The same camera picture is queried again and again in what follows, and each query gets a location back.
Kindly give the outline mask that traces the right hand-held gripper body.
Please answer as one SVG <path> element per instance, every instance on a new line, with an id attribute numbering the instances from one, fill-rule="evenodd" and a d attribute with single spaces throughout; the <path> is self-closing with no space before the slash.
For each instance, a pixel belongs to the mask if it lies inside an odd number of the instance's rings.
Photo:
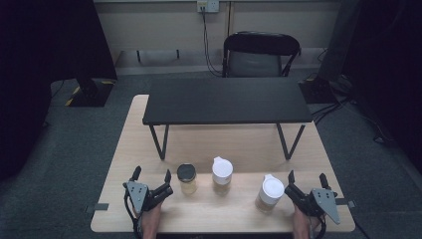
<path id="1" fill-rule="evenodd" d="M 285 193 L 307 216 L 327 215 L 336 225 L 340 223 L 334 192 L 328 189 L 313 188 L 309 194 L 303 193 L 294 184 L 285 188 Z"/>

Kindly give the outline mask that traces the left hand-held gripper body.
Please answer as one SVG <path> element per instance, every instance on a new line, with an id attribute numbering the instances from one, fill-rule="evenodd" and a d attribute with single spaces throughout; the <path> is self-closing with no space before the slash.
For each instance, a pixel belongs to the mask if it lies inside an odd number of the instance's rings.
<path id="1" fill-rule="evenodd" d="M 128 181 L 124 185 L 136 213 L 149 211 L 173 193 L 168 182 L 150 190 L 146 184 Z"/>

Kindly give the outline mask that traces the black-lidded glass jar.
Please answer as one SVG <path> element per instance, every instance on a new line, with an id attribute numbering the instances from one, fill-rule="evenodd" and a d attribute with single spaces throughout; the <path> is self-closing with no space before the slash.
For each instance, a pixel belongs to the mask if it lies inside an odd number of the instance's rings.
<path id="1" fill-rule="evenodd" d="M 191 163 L 180 164 L 177 168 L 177 177 L 181 190 L 185 194 L 192 194 L 197 190 L 196 168 Z"/>

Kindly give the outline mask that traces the wide white-lidded glass jar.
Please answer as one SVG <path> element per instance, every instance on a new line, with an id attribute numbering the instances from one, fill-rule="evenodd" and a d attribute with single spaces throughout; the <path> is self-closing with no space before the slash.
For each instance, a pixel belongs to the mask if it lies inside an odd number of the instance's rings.
<path id="1" fill-rule="evenodd" d="M 263 212 L 270 212 L 285 193 L 284 183 L 272 174 L 266 174 L 256 197 L 255 205 Z"/>

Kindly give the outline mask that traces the tall white-lidded glass jar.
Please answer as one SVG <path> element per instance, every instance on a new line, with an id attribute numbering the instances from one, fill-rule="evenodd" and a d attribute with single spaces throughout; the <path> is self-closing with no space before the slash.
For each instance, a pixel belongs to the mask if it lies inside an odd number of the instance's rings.
<path id="1" fill-rule="evenodd" d="M 219 195 L 226 194 L 231 185 L 233 164 L 225 158 L 217 156 L 212 165 L 213 189 Z"/>

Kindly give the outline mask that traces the black shelf riser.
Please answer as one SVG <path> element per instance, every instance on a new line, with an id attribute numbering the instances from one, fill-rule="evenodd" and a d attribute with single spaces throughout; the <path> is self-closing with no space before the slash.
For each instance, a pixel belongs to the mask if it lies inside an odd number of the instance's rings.
<path id="1" fill-rule="evenodd" d="M 287 145 L 284 123 L 305 127 L 313 120 L 299 84 L 285 78 L 182 79 L 154 83 L 142 123 L 153 138 L 155 128 L 175 124 L 250 124 L 277 126 L 285 159 L 297 143 Z"/>

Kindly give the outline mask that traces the person's left hand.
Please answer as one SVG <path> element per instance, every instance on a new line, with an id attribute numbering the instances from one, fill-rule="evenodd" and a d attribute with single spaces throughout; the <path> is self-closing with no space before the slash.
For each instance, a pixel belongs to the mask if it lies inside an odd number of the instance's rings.
<path id="1" fill-rule="evenodd" d="M 156 239 L 160 224 L 161 207 L 162 204 L 159 203 L 153 209 L 137 215 L 142 239 Z"/>

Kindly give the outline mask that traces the person's right hand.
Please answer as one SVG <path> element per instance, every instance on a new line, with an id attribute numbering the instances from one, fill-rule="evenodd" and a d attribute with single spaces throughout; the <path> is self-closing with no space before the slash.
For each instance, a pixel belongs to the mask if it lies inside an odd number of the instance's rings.
<path id="1" fill-rule="evenodd" d="M 319 228 L 320 222 L 315 217 L 305 215 L 297 205 L 294 205 L 294 208 L 293 238 L 312 239 L 312 234 Z"/>

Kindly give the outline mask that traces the grey tape strip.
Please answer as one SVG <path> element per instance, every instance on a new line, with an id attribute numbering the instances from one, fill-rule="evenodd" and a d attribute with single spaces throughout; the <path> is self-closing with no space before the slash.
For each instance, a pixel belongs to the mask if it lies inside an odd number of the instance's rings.
<path id="1" fill-rule="evenodd" d="M 107 211 L 108 210 L 108 204 L 107 203 L 96 203 L 93 205 L 88 205 L 85 208 L 85 212 L 89 214 L 93 214 L 96 211 Z"/>
<path id="2" fill-rule="evenodd" d="M 348 200 L 346 198 L 336 198 L 335 203 L 336 203 L 336 205 L 346 205 L 348 208 L 356 207 L 355 201 Z"/>

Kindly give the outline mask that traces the black stand base yellow tape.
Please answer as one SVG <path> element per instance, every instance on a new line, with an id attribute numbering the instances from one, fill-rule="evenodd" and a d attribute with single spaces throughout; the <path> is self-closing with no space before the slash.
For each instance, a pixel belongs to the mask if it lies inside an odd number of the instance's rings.
<path id="1" fill-rule="evenodd" d="M 101 108 L 106 104 L 114 81 L 90 80 L 87 87 L 78 86 L 66 101 L 66 107 Z"/>

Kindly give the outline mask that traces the black folding chair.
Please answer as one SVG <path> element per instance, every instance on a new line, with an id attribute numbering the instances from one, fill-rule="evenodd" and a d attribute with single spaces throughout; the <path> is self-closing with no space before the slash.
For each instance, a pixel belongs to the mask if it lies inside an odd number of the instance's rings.
<path id="1" fill-rule="evenodd" d="M 300 49 L 299 41 L 290 35 L 234 33 L 223 44 L 222 77 L 287 77 Z"/>

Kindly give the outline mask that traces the dark curtain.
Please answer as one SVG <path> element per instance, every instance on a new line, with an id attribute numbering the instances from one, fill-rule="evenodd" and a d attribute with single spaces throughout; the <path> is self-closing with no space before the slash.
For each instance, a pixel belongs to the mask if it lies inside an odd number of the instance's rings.
<path id="1" fill-rule="evenodd" d="M 422 0 L 339 0 L 317 77 L 341 74 L 422 173 Z"/>

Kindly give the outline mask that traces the black curtain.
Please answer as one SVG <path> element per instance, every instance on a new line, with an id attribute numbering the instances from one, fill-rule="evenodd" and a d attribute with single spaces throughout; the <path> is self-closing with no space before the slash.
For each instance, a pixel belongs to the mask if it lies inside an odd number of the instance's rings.
<path id="1" fill-rule="evenodd" d="M 94 0 L 0 0 L 0 181 L 26 163 L 52 82 L 115 78 Z"/>

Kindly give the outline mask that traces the white wall socket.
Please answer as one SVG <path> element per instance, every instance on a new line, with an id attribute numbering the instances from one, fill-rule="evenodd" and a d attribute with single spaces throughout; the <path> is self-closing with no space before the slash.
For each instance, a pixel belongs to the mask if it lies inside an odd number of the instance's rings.
<path id="1" fill-rule="evenodd" d="M 218 13 L 220 11 L 219 0 L 197 0 L 198 13 Z"/>

